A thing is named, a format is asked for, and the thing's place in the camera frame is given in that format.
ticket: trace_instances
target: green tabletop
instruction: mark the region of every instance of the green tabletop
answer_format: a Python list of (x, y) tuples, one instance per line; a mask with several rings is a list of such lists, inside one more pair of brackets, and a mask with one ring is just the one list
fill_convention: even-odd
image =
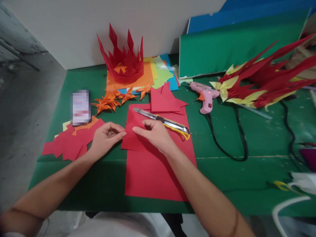
[[(171, 62), (177, 63), (177, 56), (171, 56)], [(70, 95), (73, 90), (88, 87), (92, 100), (105, 94), (106, 66), (93, 66), (68, 70), (57, 107), (48, 131), (46, 142), (62, 131), (62, 123), (70, 120)], [(217, 78), (198, 78), (194, 81), (209, 85)], [(206, 117), (200, 114), (201, 102), (198, 94), (186, 85), (181, 85), (174, 96), (187, 102), (186, 106), (192, 141), (198, 169), (222, 190), (243, 215), (270, 215), (278, 203), (295, 197), (296, 194), (278, 189), (275, 180), (288, 183), (290, 172), (308, 170), (288, 153), (290, 135), (283, 122), (284, 110), (277, 103), (269, 107), (266, 114), (272, 120), (258, 116), (244, 108), (239, 108), (240, 119), (249, 147), (249, 159), (245, 162), (231, 160), (215, 145)], [(298, 98), (287, 102), (289, 124), (296, 142), (315, 142), (316, 110), (309, 91), (299, 90)], [(113, 121), (122, 126), (126, 124), (128, 105), (148, 103), (146, 95), (127, 101), (116, 112), (107, 111), (98, 115), (105, 122)], [(219, 143), (234, 156), (243, 156), (239, 130), (234, 110), (229, 103), (216, 100), (213, 103), (212, 118)], [(101, 158), (71, 191), (60, 205), (59, 210), (77, 211), (119, 211), (119, 212), (157, 212), (157, 213), (193, 213), (188, 202), (128, 197), (124, 195), (126, 150), (116, 146), (109, 154)], [(54, 155), (40, 156), (30, 184), (30, 188), (51, 174), (68, 165), (70, 161), (56, 159)], [(280, 213), (288, 216), (316, 216), (316, 201), (310, 200), (292, 205)]]

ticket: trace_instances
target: hot glue gun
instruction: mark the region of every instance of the hot glue gun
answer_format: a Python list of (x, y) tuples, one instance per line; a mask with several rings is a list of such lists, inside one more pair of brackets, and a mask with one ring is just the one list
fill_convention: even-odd
[(211, 87), (198, 82), (185, 82), (190, 85), (191, 89), (196, 92), (201, 92), (204, 97), (203, 106), (200, 109), (201, 114), (208, 114), (213, 109), (213, 99), (220, 95), (218, 90), (213, 90)]

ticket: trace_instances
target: floor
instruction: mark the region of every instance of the floor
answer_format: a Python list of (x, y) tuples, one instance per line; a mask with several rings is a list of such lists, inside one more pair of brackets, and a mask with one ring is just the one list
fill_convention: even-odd
[[(16, 74), (0, 68), (0, 212), (13, 205), (27, 191), (37, 157), (41, 153), (66, 71), (49, 54), (28, 56), (40, 68), (13, 65)], [(56, 211), (45, 221), (38, 237), (64, 237), (74, 228), (78, 212)], [(207, 236), (196, 215), (184, 215), (188, 237)], [(258, 237), (279, 237), (270, 216), (247, 217)], [(288, 236), (312, 236), (315, 226), (282, 217)]]

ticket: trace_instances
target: paper crown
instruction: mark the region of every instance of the paper crown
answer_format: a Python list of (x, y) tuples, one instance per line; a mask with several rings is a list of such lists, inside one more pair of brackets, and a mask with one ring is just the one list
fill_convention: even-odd
[[(127, 44), (128, 50), (126, 52), (125, 47), (123, 51), (118, 48), (118, 38), (110, 24), (109, 37), (114, 46), (113, 54), (109, 51), (109, 56), (105, 53), (103, 45), (98, 36), (100, 51), (106, 63), (109, 73), (113, 79), (118, 83), (133, 83), (137, 81), (144, 74), (144, 56), (143, 56), (143, 38), (141, 42), (141, 50), (137, 56), (134, 53), (134, 42), (130, 31), (128, 30)], [(115, 71), (117, 65), (121, 63), (126, 66), (125, 72), (120, 69), (119, 72)]]
[[(288, 60), (272, 65), (275, 59), (290, 53), (297, 46), (313, 36), (310, 35), (286, 45), (271, 56), (258, 60), (276, 41), (250, 61), (245, 62), (237, 68), (231, 66), (226, 74), (222, 78), (219, 78), (219, 82), (210, 83), (215, 89), (220, 90), (223, 101), (244, 104), (251, 108), (267, 108), (269, 105), (294, 94), (296, 90), (316, 82), (316, 79), (301, 80), (296, 78), (294, 80), (297, 74), (316, 65), (316, 55), (307, 58), (290, 70), (279, 71)], [(253, 84), (240, 86), (240, 82), (243, 79), (249, 79)]]

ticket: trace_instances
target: person's left hand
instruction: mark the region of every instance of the person's left hand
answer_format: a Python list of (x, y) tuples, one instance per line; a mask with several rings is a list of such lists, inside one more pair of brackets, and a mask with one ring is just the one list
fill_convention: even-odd
[(126, 136), (125, 129), (116, 123), (107, 122), (98, 128), (93, 137), (89, 153), (96, 159), (104, 156), (111, 147)]

